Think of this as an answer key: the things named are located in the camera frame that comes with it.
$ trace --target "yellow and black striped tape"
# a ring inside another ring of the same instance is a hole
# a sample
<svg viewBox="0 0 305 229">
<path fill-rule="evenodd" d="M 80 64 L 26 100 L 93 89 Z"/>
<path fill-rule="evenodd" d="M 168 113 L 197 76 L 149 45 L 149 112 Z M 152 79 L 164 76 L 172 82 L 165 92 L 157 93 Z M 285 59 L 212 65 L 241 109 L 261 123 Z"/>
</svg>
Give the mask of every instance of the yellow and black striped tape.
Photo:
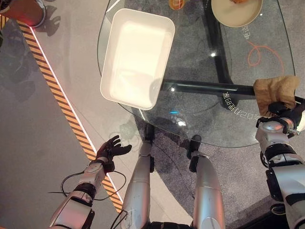
<svg viewBox="0 0 305 229">
<path fill-rule="evenodd" d="M 5 25 L 5 23 L 8 21 L 7 17 L 4 17 L 0 15 L 0 29 L 2 29 Z M 39 69 L 46 80 L 46 83 L 48 84 L 51 92 L 54 95 L 55 100 L 57 101 L 59 107 L 61 108 L 61 111 L 64 113 L 72 131 L 74 132 L 76 138 L 78 139 L 81 147 L 83 148 L 86 156 L 90 160 L 95 159 L 95 152 L 90 145 L 89 140 L 87 139 L 81 125 L 79 124 L 78 120 L 75 117 L 74 112 L 72 111 L 68 101 L 65 98 L 65 95 L 61 91 L 61 88 L 59 87 L 56 78 L 54 77 L 53 73 L 50 70 L 48 62 L 45 60 L 42 50 L 40 50 L 39 45 L 37 44 L 37 41 L 35 37 L 32 34 L 31 29 L 24 23 L 18 21 L 18 25 L 23 33 L 23 36 L 25 38 L 26 43 L 28 44 L 37 65 L 39 66 Z M 102 185 L 105 188 L 108 195 L 111 195 L 113 192 L 115 192 L 115 189 L 110 181 L 110 179 L 106 176 L 105 179 L 102 181 Z M 112 201 L 115 209 L 117 212 L 120 212 L 122 210 L 122 202 L 117 194 L 113 194 L 110 197 L 110 200 Z"/>
</svg>

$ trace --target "black metal frame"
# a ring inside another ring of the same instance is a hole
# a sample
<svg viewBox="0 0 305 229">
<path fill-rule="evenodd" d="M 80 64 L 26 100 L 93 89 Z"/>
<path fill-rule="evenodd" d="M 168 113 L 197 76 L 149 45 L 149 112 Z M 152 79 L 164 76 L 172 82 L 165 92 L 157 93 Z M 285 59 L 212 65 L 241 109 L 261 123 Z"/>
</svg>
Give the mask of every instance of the black metal frame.
<svg viewBox="0 0 305 229">
<path fill-rule="evenodd" d="M 223 93 L 228 92 L 230 94 L 231 101 L 234 105 L 237 105 L 239 100 L 255 99 L 254 89 L 252 86 L 237 85 L 233 83 L 225 58 L 224 42 L 220 23 L 213 14 L 211 0 L 203 0 L 203 4 L 205 6 L 205 18 L 203 19 L 203 23 L 205 24 L 205 28 L 207 28 L 207 39 L 210 48 L 217 52 L 214 61 L 219 83 L 164 79 L 161 90 L 217 95 L 221 101 L 221 105 L 226 109 L 229 108 L 225 102 Z M 303 98 L 296 96 L 295 100 L 298 103 L 304 103 Z"/>
</svg>

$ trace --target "white rectangular container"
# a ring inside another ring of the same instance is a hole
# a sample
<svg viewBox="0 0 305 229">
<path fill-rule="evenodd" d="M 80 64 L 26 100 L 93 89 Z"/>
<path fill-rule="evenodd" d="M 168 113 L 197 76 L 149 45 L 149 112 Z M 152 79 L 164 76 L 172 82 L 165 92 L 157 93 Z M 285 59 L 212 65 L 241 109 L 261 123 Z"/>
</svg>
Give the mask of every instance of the white rectangular container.
<svg viewBox="0 0 305 229">
<path fill-rule="evenodd" d="M 167 17 L 130 9 L 117 11 L 102 72 L 102 95 L 135 108 L 152 109 L 174 33 L 174 23 Z"/>
</svg>

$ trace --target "glass tabletop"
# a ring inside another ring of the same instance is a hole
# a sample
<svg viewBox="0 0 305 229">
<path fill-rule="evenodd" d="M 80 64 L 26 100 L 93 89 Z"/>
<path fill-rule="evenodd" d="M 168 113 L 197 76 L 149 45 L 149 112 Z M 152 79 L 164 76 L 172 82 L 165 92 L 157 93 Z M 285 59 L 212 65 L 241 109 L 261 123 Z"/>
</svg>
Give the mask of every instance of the glass tabletop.
<svg viewBox="0 0 305 229">
<path fill-rule="evenodd" d="M 188 89 L 202 82 L 209 88 L 218 83 L 252 86 L 256 79 L 294 75 L 278 1 L 264 1 L 253 22 L 230 28 L 215 19 L 210 0 L 187 0 L 180 10 L 172 10 L 166 0 L 110 0 L 98 41 L 101 73 L 112 19 L 122 8 L 170 18 L 175 24 L 175 36 L 155 107 L 145 111 L 121 106 L 176 135 L 191 138 L 199 134 L 206 144 L 256 144 L 255 124 L 260 115 L 253 96 L 236 97 L 225 88 L 218 94 Z M 179 91 L 178 83 L 186 83 L 188 89 Z"/>
</svg>

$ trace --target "robot forearm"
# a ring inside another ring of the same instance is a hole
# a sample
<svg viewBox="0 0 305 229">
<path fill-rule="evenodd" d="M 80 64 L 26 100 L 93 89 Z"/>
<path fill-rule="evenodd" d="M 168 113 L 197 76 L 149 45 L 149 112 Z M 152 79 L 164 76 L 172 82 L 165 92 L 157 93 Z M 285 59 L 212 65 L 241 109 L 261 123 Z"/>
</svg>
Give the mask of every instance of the robot forearm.
<svg viewBox="0 0 305 229">
<path fill-rule="evenodd" d="M 106 174 L 104 165 L 103 160 L 97 159 L 90 162 L 77 187 L 54 212 L 51 218 L 51 228 L 90 228 L 94 217 L 94 211 L 91 208 L 92 203 Z"/>
<path fill-rule="evenodd" d="M 295 125 L 288 118 L 262 118 L 257 127 L 270 194 L 284 203 L 289 227 L 305 229 L 305 164 L 288 143 Z"/>
</svg>

